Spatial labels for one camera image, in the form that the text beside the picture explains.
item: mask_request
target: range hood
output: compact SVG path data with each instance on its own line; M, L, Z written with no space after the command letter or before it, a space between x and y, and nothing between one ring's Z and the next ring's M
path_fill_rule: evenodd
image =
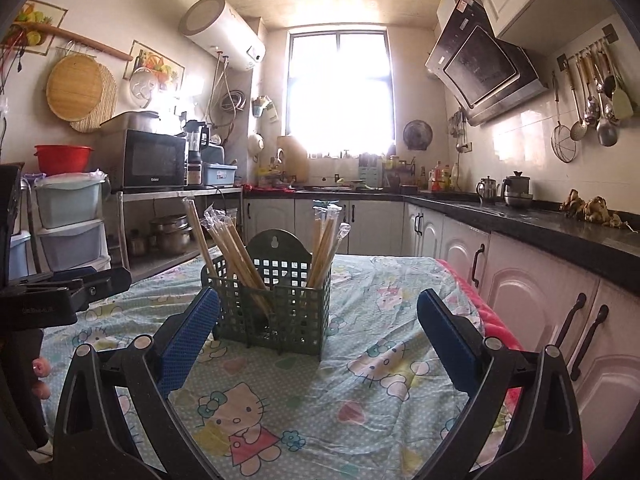
M426 67L455 95L469 124L478 126L547 90L524 50L496 39L480 0L450 1L453 9Z

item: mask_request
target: cutting board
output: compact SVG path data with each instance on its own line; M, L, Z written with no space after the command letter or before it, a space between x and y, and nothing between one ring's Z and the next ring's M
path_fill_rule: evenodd
M81 121L101 98L100 66L91 57L71 54L53 67L47 81L47 103L63 121Z
M113 117L113 111L116 107L118 99L118 86L116 79L110 70L104 65L100 67L100 78L102 79L102 98L97 107L81 121L70 123L71 127L84 134L88 134L97 130L100 125Z
M287 176L296 177L299 184L309 180L309 159L300 141L293 136L276 137L276 147L282 149L284 172Z

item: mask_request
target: stainless steel pot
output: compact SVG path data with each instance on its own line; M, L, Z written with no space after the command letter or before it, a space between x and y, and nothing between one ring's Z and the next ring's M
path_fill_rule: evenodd
M129 256L144 256L148 252L148 243L145 237L140 236L136 229L131 231L127 238L127 253Z
M185 215L162 216L149 221L152 234L171 233L184 229L188 225L189 221Z
M179 256L187 252L191 241L191 227L174 230L169 233L158 233L158 249L166 256Z
M514 171L513 175L508 176L502 181L502 193L529 193L528 176L522 176L521 171Z
M505 192L503 195L506 205L516 209L529 208L533 200L533 195L530 193Z

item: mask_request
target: black countertop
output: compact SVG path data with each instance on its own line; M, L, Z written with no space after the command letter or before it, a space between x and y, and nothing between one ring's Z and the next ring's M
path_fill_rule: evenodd
M565 218L536 208L516 210L503 203L481 206L472 194L407 196L383 192L249 192L248 198L308 200L380 200L407 202L439 211L486 232L505 234L589 270L640 296L640 234Z

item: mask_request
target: pink blanket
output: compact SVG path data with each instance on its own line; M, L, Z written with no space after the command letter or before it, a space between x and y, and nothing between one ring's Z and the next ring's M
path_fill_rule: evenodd
M455 277L458 285L462 289L462 291L467 295L467 297L471 300L478 309L478 314L480 315L480 319L482 319L482 323L484 324L484 334L487 337L497 337L500 341L502 341L508 348L514 350L524 350L524 348L520 345L516 337L511 333L511 331L506 327L506 325L500 320L497 314L480 298L478 292L469 285L465 280L463 280L455 270L451 268L451 266L445 262L444 260L438 260L453 276ZM507 396L504 399L504 403L507 406L507 409L510 413L513 413L516 404L518 403L518 397L520 396L520 389L514 388L507 392ZM595 469L595 462L593 458L591 458L591 454L589 453L589 449L584 441L582 441L582 478L586 479Z

